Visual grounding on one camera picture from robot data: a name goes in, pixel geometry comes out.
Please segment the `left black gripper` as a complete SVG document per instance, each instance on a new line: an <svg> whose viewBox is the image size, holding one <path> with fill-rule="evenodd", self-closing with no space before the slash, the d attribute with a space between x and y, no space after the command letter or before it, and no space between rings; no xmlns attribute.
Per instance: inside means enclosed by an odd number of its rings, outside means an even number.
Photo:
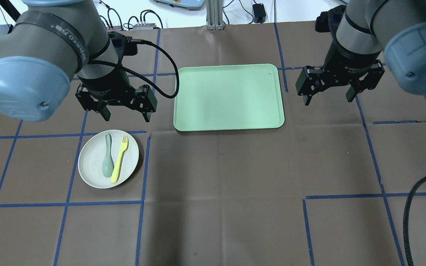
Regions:
<svg viewBox="0 0 426 266"><path fill-rule="evenodd" d="M86 111L101 114L105 121L110 121L111 112L108 106L125 106L142 113L145 122L149 123L153 112L156 112L158 101L149 85L134 88L127 74L114 69L99 78L80 78L81 84L75 93L76 99Z"/></svg>

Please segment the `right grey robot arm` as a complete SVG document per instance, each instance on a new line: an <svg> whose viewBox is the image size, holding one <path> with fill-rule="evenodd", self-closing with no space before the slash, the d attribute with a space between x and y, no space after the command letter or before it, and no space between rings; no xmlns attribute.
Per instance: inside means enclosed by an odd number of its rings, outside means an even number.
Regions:
<svg viewBox="0 0 426 266"><path fill-rule="evenodd" d="M304 66L296 81L304 104L349 85L348 102L375 89L387 66L407 93L426 95L426 0L350 0L321 12L315 30L330 33L321 67Z"/></svg>

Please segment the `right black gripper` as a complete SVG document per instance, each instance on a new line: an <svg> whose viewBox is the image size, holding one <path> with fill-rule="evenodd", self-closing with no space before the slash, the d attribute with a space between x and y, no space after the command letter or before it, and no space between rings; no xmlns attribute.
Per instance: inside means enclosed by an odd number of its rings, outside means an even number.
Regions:
<svg viewBox="0 0 426 266"><path fill-rule="evenodd" d="M295 83L297 95L303 97L305 106L309 106L311 98L335 86L347 86L348 103L365 90L373 90L385 73L382 62L377 59L379 53L357 54L345 50L333 41L321 67L309 65L301 69Z"/></svg>

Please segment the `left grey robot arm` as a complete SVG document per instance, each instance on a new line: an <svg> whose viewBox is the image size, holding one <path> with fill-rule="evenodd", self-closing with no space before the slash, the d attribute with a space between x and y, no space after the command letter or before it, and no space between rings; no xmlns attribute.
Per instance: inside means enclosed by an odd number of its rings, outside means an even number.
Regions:
<svg viewBox="0 0 426 266"><path fill-rule="evenodd" d="M44 121L68 95L71 80L81 81L76 98L105 121L108 106L125 106L145 121L156 111L152 87L135 89L122 65L137 54L135 40L105 28L91 0L25 0L12 32L0 35L0 113Z"/></svg>

